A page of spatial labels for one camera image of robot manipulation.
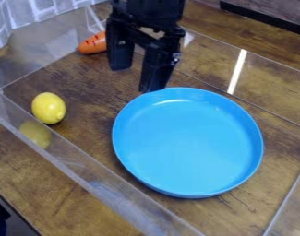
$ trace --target wooden table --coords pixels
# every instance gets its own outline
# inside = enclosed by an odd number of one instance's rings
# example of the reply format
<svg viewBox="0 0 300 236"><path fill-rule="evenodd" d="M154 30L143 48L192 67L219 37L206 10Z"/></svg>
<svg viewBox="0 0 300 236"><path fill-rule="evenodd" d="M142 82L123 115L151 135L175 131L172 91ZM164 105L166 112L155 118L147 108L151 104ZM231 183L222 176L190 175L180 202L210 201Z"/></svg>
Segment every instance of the wooden table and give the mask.
<svg viewBox="0 0 300 236"><path fill-rule="evenodd" d="M108 6L96 10L105 15ZM249 54L232 96L224 91L239 48L300 69L300 36L191 1L182 25L238 48L191 32L195 39L183 49L168 86L227 96L250 112L263 135L261 167L223 195L199 200L160 195L117 163L111 125L117 111L137 95L139 54L129 70L111 72L104 53L72 53L2 91L28 111L36 94L59 94L68 113L52 129L206 235L261 235L300 172L300 72ZM43 235L142 234L1 125L0 195Z"/></svg>

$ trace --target carrot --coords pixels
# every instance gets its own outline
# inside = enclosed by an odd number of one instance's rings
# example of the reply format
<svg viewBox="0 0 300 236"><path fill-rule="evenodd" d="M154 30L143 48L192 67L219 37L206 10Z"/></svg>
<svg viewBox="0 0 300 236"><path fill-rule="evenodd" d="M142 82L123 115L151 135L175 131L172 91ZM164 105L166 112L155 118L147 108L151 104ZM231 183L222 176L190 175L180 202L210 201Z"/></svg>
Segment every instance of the carrot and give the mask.
<svg viewBox="0 0 300 236"><path fill-rule="evenodd" d="M84 39L77 48L77 52L81 54L93 54L105 51L105 40L104 40L104 31L92 35L87 39Z"/></svg>

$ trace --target blue bowl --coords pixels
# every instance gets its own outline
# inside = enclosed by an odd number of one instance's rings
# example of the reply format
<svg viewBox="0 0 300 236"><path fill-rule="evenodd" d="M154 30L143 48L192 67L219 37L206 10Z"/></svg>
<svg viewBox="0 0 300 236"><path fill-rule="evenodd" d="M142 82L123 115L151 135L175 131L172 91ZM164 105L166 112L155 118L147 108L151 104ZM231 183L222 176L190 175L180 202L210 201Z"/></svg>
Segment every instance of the blue bowl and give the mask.
<svg viewBox="0 0 300 236"><path fill-rule="evenodd" d="M196 88L136 97L112 127L117 159L155 191L183 198L219 195L261 165L262 137L231 100Z"/></svg>

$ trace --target lemon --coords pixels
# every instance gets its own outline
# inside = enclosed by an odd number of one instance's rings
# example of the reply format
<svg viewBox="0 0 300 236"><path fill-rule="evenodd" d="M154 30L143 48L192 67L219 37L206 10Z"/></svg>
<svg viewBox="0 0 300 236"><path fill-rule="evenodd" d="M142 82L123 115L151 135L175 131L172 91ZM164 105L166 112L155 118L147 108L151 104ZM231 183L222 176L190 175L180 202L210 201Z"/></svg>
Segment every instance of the lemon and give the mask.
<svg viewBox="0 0 300 236"><path fill-rule="evenodd" d="M43 92L32 100L30 110L41 122L55 124L64 117L65 104L53 93Z"/></svg>
<svg viewBox="0 0 300 236"><path fill-rule="evenodd" d="M41 148L47 148L51 143L51 132L43 124L34 121L25 121L18 127L20 133Z"/></svg>

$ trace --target orange carrot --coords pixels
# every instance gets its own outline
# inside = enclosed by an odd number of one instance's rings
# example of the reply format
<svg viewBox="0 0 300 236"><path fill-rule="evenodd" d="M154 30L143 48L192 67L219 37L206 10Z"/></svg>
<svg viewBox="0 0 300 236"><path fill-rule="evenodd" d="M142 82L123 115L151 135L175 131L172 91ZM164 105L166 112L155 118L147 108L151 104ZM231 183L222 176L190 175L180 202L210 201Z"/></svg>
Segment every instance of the orange carrot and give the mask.
<svg viewBox="0 0 300 236"><path fill-rule="evenodd" d="M105 51L104 31L83 40L76 48L81 54L93 54Z"/></svg>

